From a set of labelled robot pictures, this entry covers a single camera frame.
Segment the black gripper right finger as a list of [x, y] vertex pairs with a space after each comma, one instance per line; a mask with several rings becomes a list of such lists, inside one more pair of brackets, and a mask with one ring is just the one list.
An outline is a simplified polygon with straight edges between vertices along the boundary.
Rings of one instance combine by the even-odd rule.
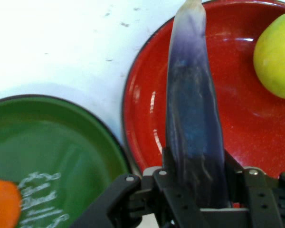
[[285, 171], [278, 178], [241, 166], [225, 151], [229, 197], [247, 209], [250, 228], [285, 228]]

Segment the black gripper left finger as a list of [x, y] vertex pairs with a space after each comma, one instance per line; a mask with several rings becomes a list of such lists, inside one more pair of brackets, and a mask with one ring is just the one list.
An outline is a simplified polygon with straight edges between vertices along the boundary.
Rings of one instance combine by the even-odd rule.
[[162, 164], [142, 178], [118, 176], [71, 227], [136, 228], [144, 215], [153, 214], [161, 228], [204, 228], [200, 209], [176, 180], [176, 165], [168, 147], [162, 151]]

